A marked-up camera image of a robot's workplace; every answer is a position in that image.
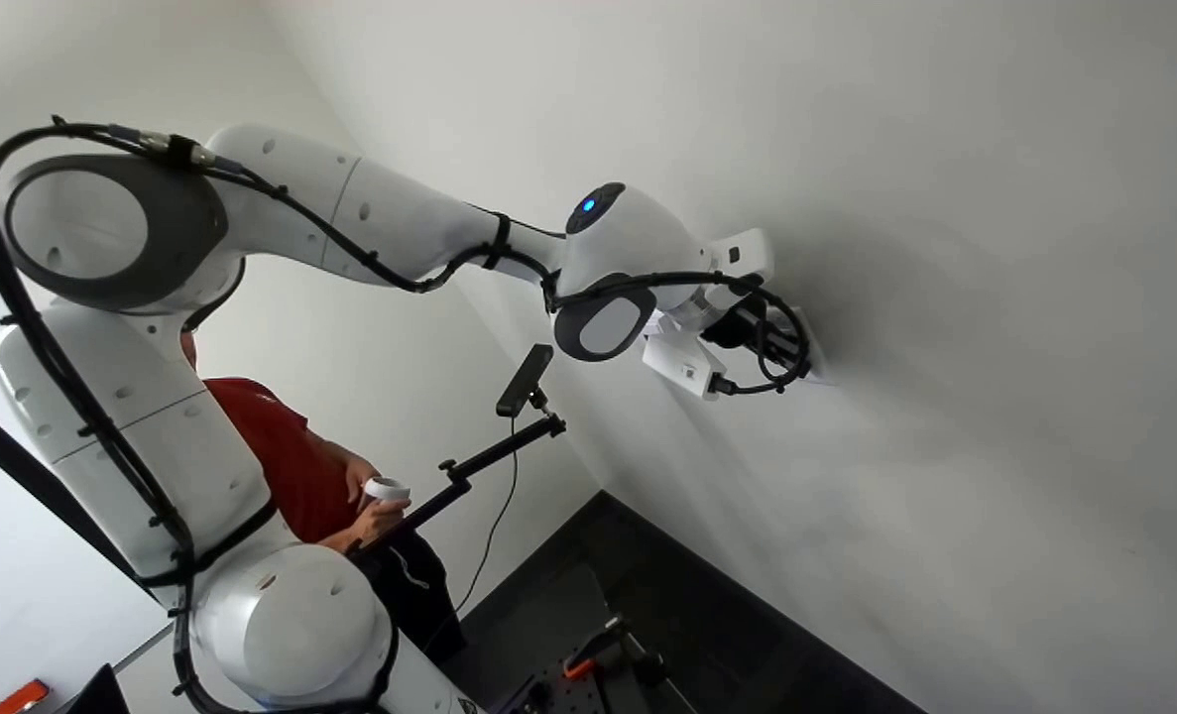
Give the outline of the black and orange clamp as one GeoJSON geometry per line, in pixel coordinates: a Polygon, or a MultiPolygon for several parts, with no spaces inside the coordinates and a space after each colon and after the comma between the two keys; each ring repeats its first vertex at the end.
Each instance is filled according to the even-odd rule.
{"type": "Polygon", "coordinates": [[[657,650],[643,646],[632,623],[619,614],[612,615],[561,660],[561,678],[584,681],[588,674],[601,668],[603,655],[610,652],[617,652],[641,686],[653,688],[669,682],[669,661],[657,650]]]}

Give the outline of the person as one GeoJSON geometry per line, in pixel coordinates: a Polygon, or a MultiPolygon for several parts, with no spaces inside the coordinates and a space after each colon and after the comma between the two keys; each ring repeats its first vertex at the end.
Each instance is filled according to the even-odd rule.
{"type": "MultiPolygon", "coordinates": [[[[294,536],[348,554],[403,523],[407,499],[374,501],[366,483],[380,475],[366,458],[320,438],[306,416],[266,386],[244,378],[211,378],[206,388],[242,434],[294,536]]],[[[385,548],[351,555],[394,623],[434,663],[464,650],[466,639],[448,598],[446,568],[415,531],[385,548]]]]}

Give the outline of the orange plastic object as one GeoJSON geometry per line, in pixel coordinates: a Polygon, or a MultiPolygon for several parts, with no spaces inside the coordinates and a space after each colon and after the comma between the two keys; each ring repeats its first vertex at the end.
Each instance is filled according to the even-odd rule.
{"type": "Polygon", "coordinates": [[[0,714],[29,714],[52,698],[52,688],[42,679],[32,678],[0,700],[0,714]]]}

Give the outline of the white wall switch plate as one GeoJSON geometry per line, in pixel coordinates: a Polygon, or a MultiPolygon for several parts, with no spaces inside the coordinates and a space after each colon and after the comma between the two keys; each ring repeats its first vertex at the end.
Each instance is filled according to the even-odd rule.
{"type": "Polygon", "coordinates": [[[804,328],[804,335],[807,342],[809,371],[807,375],[804,378],[805,383],[833,386],[834,383],[832,381],[832,376],[830,376],[827,366],[827,356],[825,356],[824,349],[822,348],[813,321],[809,319],[800,303],[793,303],[791,308],[798,321],[802,322],[802,328],[804,328]]]}

